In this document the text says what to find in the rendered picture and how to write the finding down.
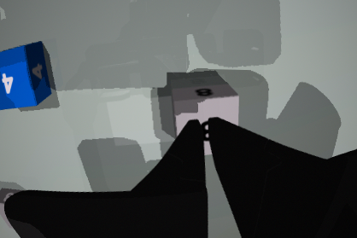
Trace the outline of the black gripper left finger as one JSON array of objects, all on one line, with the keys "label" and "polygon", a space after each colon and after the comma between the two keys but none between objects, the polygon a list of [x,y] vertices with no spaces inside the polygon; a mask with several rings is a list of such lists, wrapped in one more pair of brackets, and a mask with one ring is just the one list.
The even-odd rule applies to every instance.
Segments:
[{"label": "black gripper left finger", "polygon": [[131,192],[23,190],[4,203],[20,238],[208,238],[205,141],[186,122]]}]

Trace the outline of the blue block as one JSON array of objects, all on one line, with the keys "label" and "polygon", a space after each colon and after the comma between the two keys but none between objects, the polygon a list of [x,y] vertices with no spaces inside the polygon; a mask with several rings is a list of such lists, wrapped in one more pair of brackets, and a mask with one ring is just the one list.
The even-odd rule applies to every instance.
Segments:
[{"label": "blue block", "polygon": [[37,107],[51,94],[42,42],[0,50],[0,110]]}]

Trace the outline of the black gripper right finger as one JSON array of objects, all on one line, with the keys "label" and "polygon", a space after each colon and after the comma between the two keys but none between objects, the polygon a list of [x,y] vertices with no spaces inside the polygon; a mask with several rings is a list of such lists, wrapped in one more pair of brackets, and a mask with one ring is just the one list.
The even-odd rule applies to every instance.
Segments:
[{"label": "black gripper right finger", "polygon": [[317,158],[219,117],[208,137],[241,238],[327,238],[357,195],[357,149]]}]

